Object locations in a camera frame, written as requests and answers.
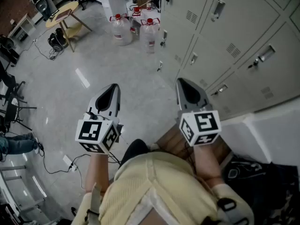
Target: jeans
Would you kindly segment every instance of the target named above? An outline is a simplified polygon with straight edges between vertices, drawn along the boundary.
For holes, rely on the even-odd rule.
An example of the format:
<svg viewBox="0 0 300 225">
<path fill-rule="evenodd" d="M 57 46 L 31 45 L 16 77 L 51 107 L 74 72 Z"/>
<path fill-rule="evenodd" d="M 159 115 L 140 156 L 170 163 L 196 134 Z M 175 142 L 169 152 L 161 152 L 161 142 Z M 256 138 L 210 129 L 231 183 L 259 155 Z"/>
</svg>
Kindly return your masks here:
<svg viewBox="0 0 300 225">
<path fill-rule="evenodd" d="M 7 154 L 22 154 L 38 148 L 38 143 L 32 134 L 5 137 L 8 141 Z"/>
</svg>

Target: power strip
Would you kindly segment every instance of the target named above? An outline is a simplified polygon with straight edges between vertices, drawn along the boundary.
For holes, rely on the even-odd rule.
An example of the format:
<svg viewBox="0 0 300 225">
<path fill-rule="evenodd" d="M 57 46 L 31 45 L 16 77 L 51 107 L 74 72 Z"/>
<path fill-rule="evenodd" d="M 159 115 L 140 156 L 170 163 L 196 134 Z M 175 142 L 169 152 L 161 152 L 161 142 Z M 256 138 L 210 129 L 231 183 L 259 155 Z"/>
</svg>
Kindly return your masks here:
<svg viewBox="0 0 300 225">
<path fill-rule="evenodd" d="M 68 168 L 71 166 L 72 160 L 69 159 L 69 157 L 67 155 L 65 155 L 62 160 L 64 160 L 64 162 L 67 164 Z M 72 171 L 74 172 L 74 171 L 76 171 L 76 169 L 77 169 L 77 166 L 75 164 L 73 164 Z"/>
</svg>

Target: wooden table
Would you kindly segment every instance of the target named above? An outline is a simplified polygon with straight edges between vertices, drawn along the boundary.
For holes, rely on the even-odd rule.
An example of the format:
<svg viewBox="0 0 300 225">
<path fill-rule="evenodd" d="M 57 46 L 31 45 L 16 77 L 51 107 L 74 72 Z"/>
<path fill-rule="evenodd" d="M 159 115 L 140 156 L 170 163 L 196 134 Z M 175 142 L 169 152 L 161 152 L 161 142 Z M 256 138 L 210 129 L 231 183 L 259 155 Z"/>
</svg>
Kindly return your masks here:
<svg viewBox="0 0 300 225">
<path fill-rule="evenodd" d="M 85 26 L 88 30 L 92 31 L 83 21 L 81 21 L 78 17 L 76 17 L 73 14 L 73 12 L 78 7 L 78 5 L 79 5 L 79 3 L 77 1 L 69 2 L 68 4 L 66 4 L 66 5 L 64 5 L 64 6 L 62 6 L 62 7 L 59 8 L 59 12 L 54 15 L 54 18 L 52 19 L 52 22 L 51 22 L 50 19 L 48 19 L 47 22 L 46 22 L 46 27 L 47 28 L 53 27 L 53 26 L 55 26 L 58 23 L 60 24 L 62 32 L 64 33 L 64 38 L 67 40 L 67 43 L 69 44 L 69 46 L 71 47 L 71 49 L 72 49 L 73 52 L 74 52 L 74 49 L 73 49 L 73 47 L 72 47 L 72 45 L 70 43 L 69 38 L 73 37 L 76 33 L 78 33 L 82 25 Z M 67 11 L 69 9 L 72 10 L 72 12 L 70 13 L 70 16 L 74 17 L 79 22 L 74 27 L 70 27 L 70 28 L 67 26 L 67 24 L 65 22 L 66 18 L 64 18 L 63 20 L 55 21 L 56 17 L 59 14 L 65 12 L 65 11 Z"/>
</svg>

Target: brick wall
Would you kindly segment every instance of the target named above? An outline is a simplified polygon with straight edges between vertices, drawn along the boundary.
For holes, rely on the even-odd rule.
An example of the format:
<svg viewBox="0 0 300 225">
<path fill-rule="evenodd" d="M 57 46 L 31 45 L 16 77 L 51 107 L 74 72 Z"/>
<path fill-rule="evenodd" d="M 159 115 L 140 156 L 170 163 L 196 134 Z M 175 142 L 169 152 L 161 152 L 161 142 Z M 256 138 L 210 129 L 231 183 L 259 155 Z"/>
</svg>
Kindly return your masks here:
<svg viewBox="0 0 300 225">
<path fill-rule="evenodd" d="M 38 11 L 29 0 L 0 0 L 0 34 L 8 35 L 12 30 L 10 20 L 14 19 L 16 23 L 28 13 L 33 17 Z"/>
</svg>

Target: floor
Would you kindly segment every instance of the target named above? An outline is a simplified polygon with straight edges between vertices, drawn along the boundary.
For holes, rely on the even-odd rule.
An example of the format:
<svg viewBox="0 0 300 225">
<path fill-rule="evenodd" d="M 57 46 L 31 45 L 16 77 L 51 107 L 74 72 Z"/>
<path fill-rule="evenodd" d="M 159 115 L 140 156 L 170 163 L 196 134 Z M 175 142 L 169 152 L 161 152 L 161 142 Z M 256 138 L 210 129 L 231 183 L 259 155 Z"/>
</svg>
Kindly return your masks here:
<svg viewBox="0 0 300 225">
<path fill-rule="evenodd" d="M 74 53 L 68 47 L 54 61 L 42 56 L 31 41 L 38 38 L 36 46 L 41 53 L 49 56 L 51 47 L 47 39 L 57 26 L 46 31 L 45 22 L 41 22 L 37 31 L 24 42 L 29 50 L 22 53 L 16 67 L 8 69 L 18 82 L 26 82 L 22 94 L 28 106 L 37 107 L 36 110 L 21 111 L 20 117 L 43 143 L 45 166 L 50 172 L 67 170 L 62 160 L 64 155 L 73 159 L 85 153 L 83 147 L 75 142 L 77 121 L 83 117 L 93 95 L 104 86 L 117 83 L 121 89 L 118 117 L 124 129 L 120 142 L 115 143 L 112 149 L 118 159 L 136 138 L 147 144 L 160 138 L 175 124 L 178 110 L 173 89 L 157 73 L 155 54 L 142 52 L 137 40 L 127 46 L 116 46 L 109 22 L 99 18 L 105 17 L 101 5 L 89 3 L 85 11 L 79 9 L 75 14 L 93 31 L 82 28 L 77 38 L 71 40 Z M 75 20 L 70 17 L 66 22 L 71 25 Z M 82 82 L 78 74 L 86 80 Z M 10 131 L 17 134 L 28 132 L 19 124 L 13 124 Z M 26 165 L 25 170 L 5 172 L 6 176 L 22 176 L 22 180 L 8 181 L 22 206 L 45 198 L 45 203 L 40 206 L 42 213 L 35 209 L 28 213 L 28 219 L 41 223 L 57 216 L 72 219 L 70 208 L 78 208 L 84 194 L 79 172 L 50 175 L 44 168 L 42 157 L 34 152 L 25 156 L 8 156 L 0 166 Z M 83 183 L 88 164 L 87 156 L 76 161 Z M 117 169 L 116 164 L 109 165 L 110 179 Z"/>
</svg>

